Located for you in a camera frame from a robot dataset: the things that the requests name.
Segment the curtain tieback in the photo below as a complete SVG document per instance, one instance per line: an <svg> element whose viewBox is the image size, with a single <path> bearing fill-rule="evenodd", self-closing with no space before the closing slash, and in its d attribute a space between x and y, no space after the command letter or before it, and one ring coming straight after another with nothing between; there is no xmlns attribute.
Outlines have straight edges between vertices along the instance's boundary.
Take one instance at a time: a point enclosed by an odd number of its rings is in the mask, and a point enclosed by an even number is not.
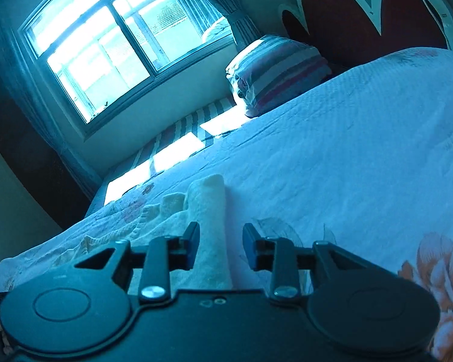
<svg viewBox="0 0 453 362"><path fill-rule="evenodd" d="M245 12L243 12L241 9L237 9L229 15L225 15L225 19L228 20L228 23L230 23L230 25L232 25L233 23L237 23L237 21L244 19L246 16L247 15L245 14Z"/></svg>

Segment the red headboard panel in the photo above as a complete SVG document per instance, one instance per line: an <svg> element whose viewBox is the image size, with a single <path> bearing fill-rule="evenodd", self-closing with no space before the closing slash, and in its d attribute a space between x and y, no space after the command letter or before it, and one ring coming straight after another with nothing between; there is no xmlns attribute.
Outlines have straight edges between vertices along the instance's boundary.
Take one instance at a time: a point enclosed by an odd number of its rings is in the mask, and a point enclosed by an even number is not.
<svg viewBox="0 0 453 362"><path fill-rule="evenodd" d="M410 47L447 49L446 39L423 0L382 0L381 35L356 0L301 0L307 33L290 12L284 26L330 62L353 67Z"/></svg>

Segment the window pane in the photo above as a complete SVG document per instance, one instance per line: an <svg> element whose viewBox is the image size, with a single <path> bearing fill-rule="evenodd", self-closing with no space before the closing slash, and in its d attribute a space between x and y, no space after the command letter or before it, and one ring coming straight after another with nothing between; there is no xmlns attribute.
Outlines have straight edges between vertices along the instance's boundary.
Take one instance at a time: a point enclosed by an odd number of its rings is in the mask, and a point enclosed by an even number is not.
<svg viewBox="0 0 453 362"><path fill-rule="evenodd" d="M86 122L150 76L107 7L47 61Z"/></svg>
<svg viewBox="0 0 453 362"><path fill-rule="evenodd" d="M99 0L51 0L27 29L41 55L71 24Z"/></svg>
<svg viewBox="0 0 453 362"><path fill-rule="evenodd" d="M116 0L114 7L156 69L202 45L177 0Z"/></svg>

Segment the window frame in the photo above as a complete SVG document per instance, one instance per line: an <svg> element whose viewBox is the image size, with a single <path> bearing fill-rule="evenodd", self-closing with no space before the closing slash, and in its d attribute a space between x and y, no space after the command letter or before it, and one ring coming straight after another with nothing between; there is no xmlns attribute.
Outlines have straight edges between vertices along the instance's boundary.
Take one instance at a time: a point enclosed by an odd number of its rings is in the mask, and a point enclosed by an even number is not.
<svg viewBox="0 0 453 362"><path fill-rule="evenodd" d="M234 43L233 35L230 33L212 42L205 43L198 48L195 48L185 54L183 57L171 61L168 65L161 69L156 69L149 61L146 53L139 44L138 40L134 37L132 31L126 24L126 20L116 11L112 5L115 0L99 0L86 10L80 17L71 24L40 56L35 51L27 30L35 18L42 12L46 5L51 0L43 0L41 4L29 15L27 20L20 26L19 35L22 42L27 48L28 54L32 61L38 65L39 72L42 74L47 86L52 93L56 95L59 106L69 116L69 120L75 126L76 130L81 134L84 140L87 140L93 133L97 132L105 124L110 122L119 113L145 96L148 92L165 83L173 76L176 76L185 69L191 67L204 58L224 49L225 47ZM97 114L92 120L87 123L80 111L74 105L72 99L63 88L59 78L54 74L51 67L47 63L47 59L56 51L56 49L64 42L79 26L81 26L87 19L98 12L101 8L107 7L111 12L116 24L121 29L122 33L128 40L140 61L143 63L150 76L137 86L130 89L124 95L120 96L113 103L107 106L102 112Z"/></svg>

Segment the window sill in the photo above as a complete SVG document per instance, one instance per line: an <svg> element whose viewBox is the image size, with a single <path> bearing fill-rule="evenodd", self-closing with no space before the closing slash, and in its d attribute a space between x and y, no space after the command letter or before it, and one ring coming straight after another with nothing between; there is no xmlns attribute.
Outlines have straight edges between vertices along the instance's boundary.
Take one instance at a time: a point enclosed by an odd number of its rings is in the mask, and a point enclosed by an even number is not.
<svg viewBox="0 0 453 362"><path fill-rule="evenodd" d="M215 54L216 52L228 47L233 44L235 41L231 34L220 38L214 42L211 42L204 47L193 50L191 53L184 56L181 60L176 62L174 65L165 67L163 71L160 71L158 76L154 81L146 79L143 83L138 84L135 88L130 90L128 93L124 94L110 106L108 106L103 112L97 115L95 118L86 124L83 119L79 116L78 112L75 110L75 107L68 101L71 110L71 113L74 113L75 116L80 121L76 124L78 131L82 133L83 140L86 141L90 138L95 132L101 129L105 124L110 122L114 117L119 113L124 111L126 108L131 106L133 103L138 101L140 98L145 96L147 93L155 89L156 87L164 84L166 81L176 76L180 72L186 70L187 68L193 66L197 62L200 62L204 58Z"/></svg>

